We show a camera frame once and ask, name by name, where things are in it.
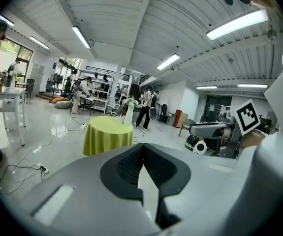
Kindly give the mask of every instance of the white chair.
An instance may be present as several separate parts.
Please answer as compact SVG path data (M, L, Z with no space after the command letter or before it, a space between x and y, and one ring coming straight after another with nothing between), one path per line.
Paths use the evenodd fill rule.
M114 112L113 110L116 110L120 107L120 104L116 104L115 98L114 97L108 97L108 102L107 102L107 107L110 107L112 109L112 111L107 111L105 114L116 114L118 115L116 112Z

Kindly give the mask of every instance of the extension cord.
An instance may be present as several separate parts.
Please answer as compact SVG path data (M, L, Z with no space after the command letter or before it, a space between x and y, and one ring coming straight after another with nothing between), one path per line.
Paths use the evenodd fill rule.
M46 168L44 165L42 165L41 163L37 163L36 165L37 165L38 169L41 169L43 167L43 172L45 174L49 174L49 169Z

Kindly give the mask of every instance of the white pillar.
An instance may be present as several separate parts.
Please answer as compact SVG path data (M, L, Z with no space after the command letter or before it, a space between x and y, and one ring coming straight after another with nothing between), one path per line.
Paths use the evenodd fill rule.
M117 83L118 83L118 79L120 77L120 73L121 73L121 70L122 70L122 64L119 63L117 65L117 70L116 70L116 74L114 76L114 79L113 79L113 84L112 84L112 88L111 88L111 97L115 97L115 93L116 93L116 87L117 87Z

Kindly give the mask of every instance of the white floor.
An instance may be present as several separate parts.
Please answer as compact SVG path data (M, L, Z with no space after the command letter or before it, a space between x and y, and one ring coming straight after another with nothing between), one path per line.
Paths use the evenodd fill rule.
M79 123L87 125L91 118L102 114L101 111L96 111L92 112L90 117L89 111L80 110L80 114L73 116ZM50 170L49 175L44 178L70 162L84 157L82 149L85 130L80 129L80 125L71 119L69 110L56 109L46 100L35 97L31 103L26 105L27 127L22 127L25 139L24 147L19 141L14 114L7 113L6 116L8 130L4 128L2 113L0 113L0 148L7 156L7 163L0 169L0 178L6 165L16 165L25 155L26 157L19 166L41 163ZM179 132L179 128L168 126L157 120L150 121L148 130L142 129L141 123L139 128L134 127L134 143L154 143L191 153L184 146L185 140L189 136L188 130L183 130L180 137L178 136ZM13 170L12 166L9 167L4 178L0 181L0 193L14 190L20 184L16 180L23 179L26 170L25 168ZM33 173L33 169L29 169L26 176L31 173ZM3 196L16 203L40 182L41 174L36 171L16 191ZM157 207L157 189L144 168L140 173L139 188L144 190L145 210L154 219Z

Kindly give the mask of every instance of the yellow-green tablecloth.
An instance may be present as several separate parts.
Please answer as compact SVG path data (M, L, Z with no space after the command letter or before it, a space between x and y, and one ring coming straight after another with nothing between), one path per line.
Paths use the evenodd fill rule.
M98 116L90 120L83 147L84 155L96 155L111 149L132 145L133 127L114 117Z

